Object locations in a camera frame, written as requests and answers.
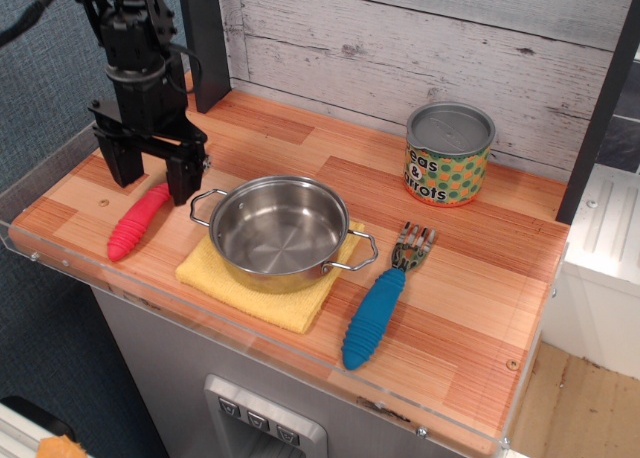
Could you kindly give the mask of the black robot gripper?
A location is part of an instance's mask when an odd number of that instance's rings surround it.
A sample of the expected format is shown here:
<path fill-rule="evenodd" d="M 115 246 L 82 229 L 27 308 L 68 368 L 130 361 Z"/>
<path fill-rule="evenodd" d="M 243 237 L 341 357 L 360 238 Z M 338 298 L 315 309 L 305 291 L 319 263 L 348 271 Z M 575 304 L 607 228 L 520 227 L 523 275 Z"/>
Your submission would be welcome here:
<path fill-rule="evenodd" d="M 209 165 L 206 135 L 186 118 L 187 88 L 180 65 L 141 71 L 106 68 L 116 100 L 90 105 L 103 158 L 114 181 L 125 188 L 144 174 L 142 155 L 166 161 L 169 193 L 184 205 L 201 188 Z"/>

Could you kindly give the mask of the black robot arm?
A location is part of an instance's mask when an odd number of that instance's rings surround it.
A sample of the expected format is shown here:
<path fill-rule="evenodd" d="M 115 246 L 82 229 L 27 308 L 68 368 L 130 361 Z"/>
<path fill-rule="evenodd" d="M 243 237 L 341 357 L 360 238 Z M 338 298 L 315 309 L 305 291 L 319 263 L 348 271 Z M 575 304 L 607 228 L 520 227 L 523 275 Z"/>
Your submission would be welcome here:
<path fill-rule="evenodd" d="M 114 181 L 140 178 L 143 155 L 166 163 L 169 193 L 183 205 L 199 190 L 206 135 L 186 116 L 183 55 L 173 43 L 173 12 L 164 0 L 76 0 L 104 49 L 115 100 L 95 100 L 94 132 Z"/>

